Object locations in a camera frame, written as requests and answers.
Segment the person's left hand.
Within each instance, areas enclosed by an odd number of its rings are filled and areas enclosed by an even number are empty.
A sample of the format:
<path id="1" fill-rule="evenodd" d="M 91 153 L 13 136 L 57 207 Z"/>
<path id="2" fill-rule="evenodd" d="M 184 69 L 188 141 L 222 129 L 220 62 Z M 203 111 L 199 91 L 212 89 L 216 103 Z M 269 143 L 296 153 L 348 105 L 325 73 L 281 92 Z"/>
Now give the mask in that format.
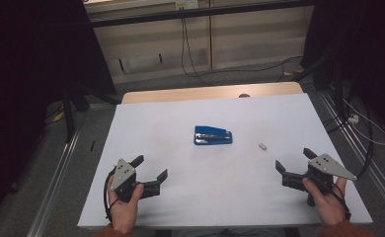
<path id="1" fill-rule="evenodd" d="M 111 207 L 112 226 L 114 229 L 127 228 L 134 229 L 138 203 L 143 194 L 144 187 L 142 184 L 138 185 L 132 194 L 129 202 L 124 202 L 118 199 L 118 195 L 111 189 L 114 176 L 110 177 L 108 182 L 108 199 Z"/>

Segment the person's right hand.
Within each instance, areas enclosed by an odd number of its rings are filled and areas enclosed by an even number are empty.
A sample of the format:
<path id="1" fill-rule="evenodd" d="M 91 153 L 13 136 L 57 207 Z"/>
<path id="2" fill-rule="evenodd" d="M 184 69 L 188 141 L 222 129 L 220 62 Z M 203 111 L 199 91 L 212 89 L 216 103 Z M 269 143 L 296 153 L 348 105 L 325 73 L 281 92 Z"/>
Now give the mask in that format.
<path id="1" fill-rule="evenodd" d="M 306 190 L 312 195 L 320 220 L 324 226 L 334 226 L 346 219 L 345 208 L 333 195 L 323 195 L 308 178 L 302 180 Z"/>

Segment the black metal stand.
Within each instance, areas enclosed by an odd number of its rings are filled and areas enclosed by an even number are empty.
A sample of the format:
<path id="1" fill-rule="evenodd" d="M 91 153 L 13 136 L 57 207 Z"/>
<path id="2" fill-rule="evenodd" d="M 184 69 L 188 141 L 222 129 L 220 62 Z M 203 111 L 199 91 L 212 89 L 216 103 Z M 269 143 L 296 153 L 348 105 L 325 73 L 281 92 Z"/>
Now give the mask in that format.
<path id="1" fill-rule="evenodd" d="M 113 106 L 121 103 L 121 98 L 117 95 L 105 94 L 80 83 L 66 84 L 62 92 L 62 103 L 66 122 L 67 143 L 71 141 L 72 137 L 76 133 L 72 108 L 75 108 L 78 112 L 87 112 L 90 108 L 90 104 L 85 98 L 86 95 L 94 96 Z"/>
<path id="2" fill-rule="evenodd" d="M 331 53 L 325 52 L 317 61 L 304 69 L 302 73 L 295 76 L 293 81 L 300 82 L 308 76 L 312 76 L 317 90 L 333 89 L 337 113 L 340 117 L 343 117 L 345 115 L 343 102 L 344 79 L 342 67 L 335 57 Z"/>

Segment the black curtain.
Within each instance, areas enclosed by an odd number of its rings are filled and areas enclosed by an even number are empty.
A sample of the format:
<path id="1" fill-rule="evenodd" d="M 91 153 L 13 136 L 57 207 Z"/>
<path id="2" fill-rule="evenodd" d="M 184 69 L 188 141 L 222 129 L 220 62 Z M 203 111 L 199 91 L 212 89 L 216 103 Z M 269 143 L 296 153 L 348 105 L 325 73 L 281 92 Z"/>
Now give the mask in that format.
<path id="1" fill-rule="evenodd" d="M 116 88 L 86 0 L 0 0 L 0 205 L 43 130 L 46 107 Z"/>
<path id="2" fill-rule="evenodd" d="M 331 62 L 316 85 L 324 87 L 339 66 L 385 124 L 385 0 L 314 0 L 301 65 L 326 52 Z"/>

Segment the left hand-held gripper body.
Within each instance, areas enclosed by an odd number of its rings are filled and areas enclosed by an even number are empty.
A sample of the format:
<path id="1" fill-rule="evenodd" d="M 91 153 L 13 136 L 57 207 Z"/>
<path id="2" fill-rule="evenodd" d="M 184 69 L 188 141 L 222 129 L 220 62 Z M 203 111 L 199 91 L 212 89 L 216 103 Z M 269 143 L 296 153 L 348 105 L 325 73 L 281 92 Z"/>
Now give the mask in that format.
<path id="1" fill-rule="evenodd" d="M 134 189 L 139 185 L 136 181 L 136 168 L 123 159 L 117 161 L 114 169 L 114 180 L 111 189 L 118 195 L 121 201 L 129 202 Z M 160 186 L 162 183 L 157 181 L 143 183 L 144 190 L 142 198 L 151 198 L 160 194 Z"/>

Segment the black horizontal bar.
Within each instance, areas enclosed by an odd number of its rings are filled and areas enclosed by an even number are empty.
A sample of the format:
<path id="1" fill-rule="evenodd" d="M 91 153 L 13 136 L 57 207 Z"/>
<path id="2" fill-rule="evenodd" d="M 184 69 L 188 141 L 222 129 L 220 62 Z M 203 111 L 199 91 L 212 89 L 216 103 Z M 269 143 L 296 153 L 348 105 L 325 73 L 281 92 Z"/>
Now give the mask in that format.
<path id="1" fill-rule="evenodd" d="M 178 10 L 163 13 L 152 13 L 128 17 L 112 17 L 99 20 L 92 20 L 92 28 L 102 28 L 120 25 L 131 25 L 148 22 L 169 21 L 197 17 L 227 15 L 236 13 L 247 13 L 256 11 L 278 10 L 297 7 L 312 6 L 315 0 L 274 0 L 264 3 L 252 3 L 243 5 L 231 5 L 221 7 L 209 7 L 192 10 Z"/>

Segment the aluminium floor rail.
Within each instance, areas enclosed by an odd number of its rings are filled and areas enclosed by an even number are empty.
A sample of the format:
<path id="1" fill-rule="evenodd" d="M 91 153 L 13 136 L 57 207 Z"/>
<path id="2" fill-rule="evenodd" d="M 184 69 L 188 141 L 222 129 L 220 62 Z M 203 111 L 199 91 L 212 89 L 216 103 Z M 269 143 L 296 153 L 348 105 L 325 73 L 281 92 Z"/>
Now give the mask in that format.
<path id="1" fill-rule="evenodd" d="M 343 99 L 345 115 L 340 117 L 337 113 L 334 98 L 331 92 L 319 93 L 331 118 L 328 123 L 334 122 L 333 128 L 328 128 L 328 133 L 339 131 L 346 139 L 357 157 L 360 168 L 355 171 L 358 175 L 358 183 L 364 177 L 369 177 L 374 187 L 385 200 L 385 169 L 381 169 L 376 163 L 385 165 L 385 127 L 370 117 L 368 109 L 359 108 L 353 99 Z M 350 114 L 358 115 L 358 123 L 347 121 Z"/>
<path id="2" fill-rule="evenodd" d="M 36 216 L 32 222 L 27 237 L 42 237 L 47 225 L 54 204 L 57 200 L 58 191 L 63 182 L 68 164 L 72 158 L 74 149 L 79 139 L 80 129 L 77 129 L 66 142 L 63 152 L 60 156 L 57 167 L 54 170 L 53 177 L 50 180 L 46 193 L 38 208 Z"/>

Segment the white wall outlet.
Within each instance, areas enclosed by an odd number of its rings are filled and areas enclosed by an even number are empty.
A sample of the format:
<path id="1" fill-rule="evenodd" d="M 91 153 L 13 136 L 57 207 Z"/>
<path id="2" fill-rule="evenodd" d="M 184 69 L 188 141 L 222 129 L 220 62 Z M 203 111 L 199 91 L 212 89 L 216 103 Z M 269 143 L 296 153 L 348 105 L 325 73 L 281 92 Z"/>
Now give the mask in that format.
<path id="1" fill-rule="evenodd" d="M 197 9 L 198 0 L 176 0 L 175 5 L 177 10 Z"/>

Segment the blue stapler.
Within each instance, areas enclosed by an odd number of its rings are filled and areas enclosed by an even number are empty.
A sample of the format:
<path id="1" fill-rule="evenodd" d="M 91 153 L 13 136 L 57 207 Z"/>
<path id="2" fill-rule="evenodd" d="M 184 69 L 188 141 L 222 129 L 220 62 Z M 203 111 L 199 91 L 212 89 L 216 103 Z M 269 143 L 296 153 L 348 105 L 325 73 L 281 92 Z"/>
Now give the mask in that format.
<path id="1" fill-rule="evenodd" d="M 220 145 L 231 144 L 233 134 L 223 128 L 197 125 L 194 128 L 193 143 L 195 145 Z"/>

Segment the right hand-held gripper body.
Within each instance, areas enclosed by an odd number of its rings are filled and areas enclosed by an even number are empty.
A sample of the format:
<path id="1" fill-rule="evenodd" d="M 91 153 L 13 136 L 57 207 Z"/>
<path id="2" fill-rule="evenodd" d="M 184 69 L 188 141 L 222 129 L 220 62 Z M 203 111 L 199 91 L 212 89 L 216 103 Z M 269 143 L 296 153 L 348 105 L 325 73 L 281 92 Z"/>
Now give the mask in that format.
<path id="1" fill-rule="evenodd" d="M 342 205 L 346 205 L 344 199 L 333 192 L 334 177 L 351 181 L 357 180 L 356 175 L 328 154 L 317 156 L 310 153 L 308 155 L 308 169 L 304 174 L 290 173 L 284 167 L 281 167 L 281 182 L 285 187 L 307 192 L 303 185 L 303 179 L 307 178 L 316 185 L 323 195 L 331 194 Z"/>

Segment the white table cover sheet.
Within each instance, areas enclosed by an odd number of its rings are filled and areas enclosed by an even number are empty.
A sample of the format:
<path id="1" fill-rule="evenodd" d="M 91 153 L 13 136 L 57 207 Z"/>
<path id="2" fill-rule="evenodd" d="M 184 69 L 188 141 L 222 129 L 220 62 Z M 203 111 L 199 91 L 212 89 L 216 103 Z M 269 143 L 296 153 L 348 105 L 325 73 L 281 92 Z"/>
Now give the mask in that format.
<path id="1" fill-rule="evenodd" d="M 231 131 L 233 142 L 195 145 L 197 125 Z M 306 172 L 304 148 L 338 155 L 305 94 L 119 105 L 78 225 L 107 225 L 105 179 L 119 159 L 139 155 L 138 181 L 168 170 L 161 193 L 139 204 L 141 228 L 317 224 L 306 193 L 283 186 L 274 167 Z"/>

